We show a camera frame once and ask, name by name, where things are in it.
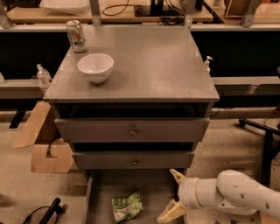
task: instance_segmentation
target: drawer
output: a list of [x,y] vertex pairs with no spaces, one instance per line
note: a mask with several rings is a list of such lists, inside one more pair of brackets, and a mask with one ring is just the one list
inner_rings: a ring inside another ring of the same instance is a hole
[[[115,223],[111,198],[128,197],[138,190],[142,193],[143,211],[125,223],[155,224],[157,217],[177,195],[177,183],[167,169],[95,171],[88,181],[82,223]],[[184,217],[169,223],[184,224]]]
[[194,151],[90,151],[74,152],[79,169],[189,168]]
[[209,118],[181,120],[56,119],[63,139],[72,143],[193,142],[205,135]]

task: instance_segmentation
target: wooden surface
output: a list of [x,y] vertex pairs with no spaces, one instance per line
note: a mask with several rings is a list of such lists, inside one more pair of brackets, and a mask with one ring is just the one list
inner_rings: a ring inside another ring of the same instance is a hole
[[[219,9],[213,7],[214,0],[204,0],[205,7],[208,8],[213,16],[221,23],[229,25],[238,25],[241,17],[226,17],[224,3]],[[280,3],[262,3],[256,10],[254,24],[280,23]]]
[[[135,17],[134,8],[128,6],[127,9],[116,16],[106,16],[102,13],[105,7],[116,4],[126,4],[126,0],[120,1],[107,1],[104,3],[100,0],[100,9],[101,9],[101,21],[106,23],[156,23],[160,22],[160,17]],[[133,2],[133,4],[144,4],[143,1],[138,0]],[[109,10],[106,10],[107,14],[116,14],[121,11],[124,6],[115,7]],[[47,11],[41,8],[19,8],[16,7],[13,10],[9,11],[8,16],[11,21],[15,24],[61,24],[69,20],[78,19],[82,23],[90,24],[92,23],[91,10],[88,10],[83,16],[75,16],[65,13],[59,13],[54,11]],[[204,7],[202,11],[195,10],[193,13],[193,22],[198,23],[210,23],[214,20],[210,12]]]

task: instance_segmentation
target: concrete floor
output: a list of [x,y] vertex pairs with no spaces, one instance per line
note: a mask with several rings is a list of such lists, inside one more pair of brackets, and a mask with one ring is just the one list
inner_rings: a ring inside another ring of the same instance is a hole
[[[273,114],[273,108],[215,109],[187,172],[189,177],[215,178],[223,170],[235,169],[258,179],[264,131],[250,126],[238,127],[240,116],[275,129],[280,121],[280,115]],[[80,171],[66,174],[31,172],[32,147],[11,148],[25,123],[9,129],[11,118],[12,113],[0,112],[0,223],[23,223],[33,210],[50,206],[59,197],[61,205],[66,205],[66,212],[58,223],[81,224],[87,191],[83,174]],[[271,188],[280,192],[279,173],[280,166],[273,165]],[[30,223],[39,223],[46,209],[35,213]],[[189,224],[261,223],[259,213],[239,216],[212,208],[189,210],[187,216]]]

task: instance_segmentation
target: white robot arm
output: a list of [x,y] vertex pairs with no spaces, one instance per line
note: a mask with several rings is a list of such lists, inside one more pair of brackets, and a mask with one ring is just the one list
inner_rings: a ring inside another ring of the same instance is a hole
[[280,192],[259,184],[247,175],[227,170],[217,178],[186,178],[171,169],[178,183],[179,202],[172,200],[157,218],[168,223],[186,212],[186,209],[214,207],[219,211],[251,215],[262,211],[280,221]]

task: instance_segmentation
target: cardboard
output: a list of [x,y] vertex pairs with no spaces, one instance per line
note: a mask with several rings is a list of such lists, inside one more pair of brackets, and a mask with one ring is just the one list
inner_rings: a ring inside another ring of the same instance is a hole
[[49,103],[38,101],[13,149],[33,145],[32,172],[69,172],[75,169],[72,150],[60,137]]
[[277,221],[273,218],[271,218],[266,213],[260,212],[261,214],[261,223],[262,224],[280,224],[280,221]]
[[27,147],[39,140],[52,142],[60,137],[54,119],[51,106],[47,102],[38,101],[11,148]]
[[38,143],[33,147],[32,172],[69,172],[73,165],[72,150],[62,138],[51,144]]

